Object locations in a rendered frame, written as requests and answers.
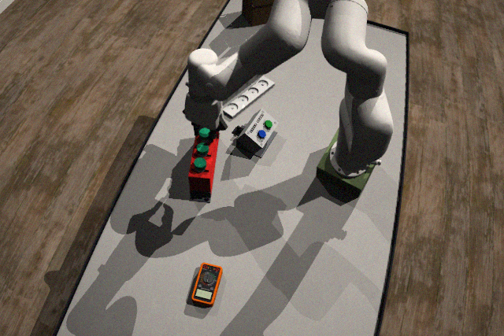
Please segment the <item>orange digital multimeter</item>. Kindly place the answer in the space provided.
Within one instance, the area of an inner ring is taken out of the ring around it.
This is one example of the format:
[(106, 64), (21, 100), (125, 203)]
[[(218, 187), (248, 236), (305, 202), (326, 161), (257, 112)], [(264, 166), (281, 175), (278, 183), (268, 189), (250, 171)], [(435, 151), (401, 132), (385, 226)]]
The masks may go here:
[(222, 273), (222, 267), (202, 263), (191, 296), (192, 302), (213, 307)]

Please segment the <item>dark grey table edge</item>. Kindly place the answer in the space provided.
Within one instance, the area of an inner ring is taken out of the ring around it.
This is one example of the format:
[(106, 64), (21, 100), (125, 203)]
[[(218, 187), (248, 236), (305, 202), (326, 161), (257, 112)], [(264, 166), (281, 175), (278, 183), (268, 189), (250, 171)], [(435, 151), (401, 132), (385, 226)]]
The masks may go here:
[[(200, 42), (199, 46), (197, 49), (200, 49), (202, 44), (205, 42), (208, 34), (211, 32), (213, 26), (215, 25), (215, 23), (217, 22), (217, 20), (219, 19), (219, 17), (221, 16), (221, 14), (223, 13), (224, 9), (226, 8), (227, 4), (230, 2), (230, 0), (227, 0), (224, 7), (222, 8), (222, 10), (219, 12), (219, 14), (217, 15), (217, 18), (215, 19), (215, 21), (212, 23), (211, 27), (209, 28), (209, 30), (207, 31), (206, 35), (204, 36), (204, 38), (202, 39), (202, 41)], [(409, 112), (409, 84), (410, 84), (410, 34), (409, 32), (407, 31), (403, 31), (403, 30), (400, 30), (400, 29), (397, 29), (397, 28), (393, 28), (393, 27), (390, 27), (390, 26), (387, 26), (387, 25), (384, 25), (384, 24), (379, 24), (377, 22), (373, 22), (373, 21), (370, 21), (370, 20), (367, 20), (367, 23), (369, 24), (374, 24), (374, 25), (377, 25), (377, 26), (380, 26), (382, 28), (387, 28), (387, 29), (391, 29), (393, 31), (398, 31), (398, 32), (401, 32), (403, 34), (406, 34), (407, 35), (407, 92), (406, 92), (406, 128), (405, 128), (405, 140), (404, 140), (404, 151), (403, 151), (403, 161), (402, 161), (402, 178), (401, 178), (401, 186), (400, 186), (400, 193), (399, 193), (399, 200), (398, 200), (398, 212), (397, 212), (397, 219), (396, 219), (396, 225), (395, 225), (395, 235), (394, 235), (394, 241), (393, 241), (393, 246), (392, 246), (392, 251), (391, 251), (391, 260), (390, 260), (390, 265), (389, 265), (389, 270), (388, 270), (388, 275), (387, 275), (387, 283), (386, 283), (386, 288), (385, 288), (385, 292), (384, 292), (384, 299), (383, 299), (383, 304), (382, 304), (382, 309), (381, 309), (381, 313), (380, 313), (380, 320), (379, 320), (379, 323), (378, 323), (378, 327), (377, 327), (377, 332), (376, 332), (376, 336), (380, 336), (380, 328), (381, 328), (381, 324), (382, 324), (382, 320), (383, 320), (383, 316), (384, 316), (384, 309), (385, 309), (385, 305), (386, 305), (386, 300), (387, 300), (387, 292), (388, 292), (388, 287), (389, 287), (389, 283), (390, 283), (390, 278), (391, 278), (391, 269), (392, 269), (392, 264), (393, 264), (393, 260), (394, 260), (394, 255), (395, 255), (395, 245), (396, 245), (396, 239), (397, 239), (397, 233), (398, 233), (398, 222), (399, 222), (399, 216), (400, 216), (400, 209), (401, 209), (401, 203), (402, 203), (402, 189), (403, 189), (403, 181), (404, 181), (404, 172), (405, 172), (405, 162), (406, 162), (406, 142), (407, 142), (407, 128), (408, 128), (408, 112)], [(197, 50), (196, 49), (196, 50)], [(93, 243), (93, 246), (91, 247), (91, 250), (90, 252), (88, 253), (88, 256), (87, 256), (87, 259), (85, 260), (84, 262), (84, 265), (81, 269), (81, 272), (76, 280), (76, 283), (72, 289), (72, 292), (69, 296), (69, 299), (65, 305), (65, 308), (61, 314), (61, 317), (57, 323), (57, 326), (54, 330), (54, 333), (52, 336), (57, 336), (57, 333), (61, 327), (61, 324), (65, 318), (65, 315), (66, 315), (66, 312), (68, 311), (69, 309), (69, 306), (72, 302), (72, 299), (74, 297), (74, 294), (77, 290), (77, 287), (78, 285), (80, 284), (80, 280), (82, 279), (83, 277), (83, 274), (87, 268), (87, 265), (90, 261), (90, 258), (95, 250), (95, 247), (96, 245), (98, 244), (98, 240), (100, 239), (101, 235), (102, 235), (102, 232), (109, 220), (109, 217), (118, 201), (118, 198), (120, 197), (120, 194), (122, 192), (122, 190), (124, 189), (124, 186), (126, 184), (126, 182), (128, 181), (128, 178), (130, 176), (130, 174), (132, 173), (132, 170), (133, 168), (135, 167), (135, 164), (137, 162), (137, 160), (139, 159), (139, 156), (141, 154), (141, 152), (143, 151), (149, 137), (151, 136), (155, 126), (157, 125), (162, 113), (164, 112), (167, 104), (169, 103), (171, 97), (173, 96), (176, 88), (178, 87), (181, 79), (183, 78), (184, 74), (186, 73), (186, 71), (188, 70), (187, 66), (186, 68), (184, 69), (184, 71), (182, 72), (181, 76), (179, 77), (178, 81), (176, 82), (176, 85), (174, 86), (174, 88), (172, 89), (170, 95), (168, 96), (165, 104), (163, 105), (161, 111), (159, 112), (156, 120), (154, 121), (149, 133), (147, 134), (143, 144), (141, 145), (140, 149), (139, 149), (139, 152), (137, 153), (131, 167), (129, 168), (128, 170), (128, 173), (127, 175), (125, 176), (124, 178), (124, 181), (123, 183), (121, 184), (120, 186), (120, 189), (118, 190), (117, 192), (117, 195), (106, 215), (106, 218), (98, 232), (98, 235), (96, 237), (96, 239), (94, 240), (94, 243)]]

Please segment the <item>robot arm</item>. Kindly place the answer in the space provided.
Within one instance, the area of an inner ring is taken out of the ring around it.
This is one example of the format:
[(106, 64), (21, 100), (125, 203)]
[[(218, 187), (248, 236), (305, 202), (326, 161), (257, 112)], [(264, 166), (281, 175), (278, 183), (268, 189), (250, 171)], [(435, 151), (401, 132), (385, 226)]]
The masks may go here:
[(197, 103), (226, 100), (254, 76), (271, 72), (301, 52), (312, 19), (324, 19), (322, 53), (332, 67), (346, 73), (338, 141), (330, 162), (342, 176), (360, 176), (370, 164), (381, 165), (393, 134), (384, 92), (387, 60), (365, 46), (367, 18), (365, 0), (275, 0), (268, 22), (220, 65), (209, 49), (189, 55), (189, 95)]

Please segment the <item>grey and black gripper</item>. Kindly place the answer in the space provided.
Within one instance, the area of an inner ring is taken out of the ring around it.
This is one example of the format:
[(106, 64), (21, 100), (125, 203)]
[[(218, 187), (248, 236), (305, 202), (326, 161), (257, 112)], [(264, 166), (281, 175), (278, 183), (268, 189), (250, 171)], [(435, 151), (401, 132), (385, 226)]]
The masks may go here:
[(197, 103), (191, 99), (188, 91), (183, 113), (186, 119), (191, 122), (191, 125), (194, 126), (195, 136), (198, 136), (202, 127), (210, 130), (209, 142), (217, 137), (218, 131), (225, 131), (228, 128), (223, 119), (222, 102), (215, 99), (208, 103)]

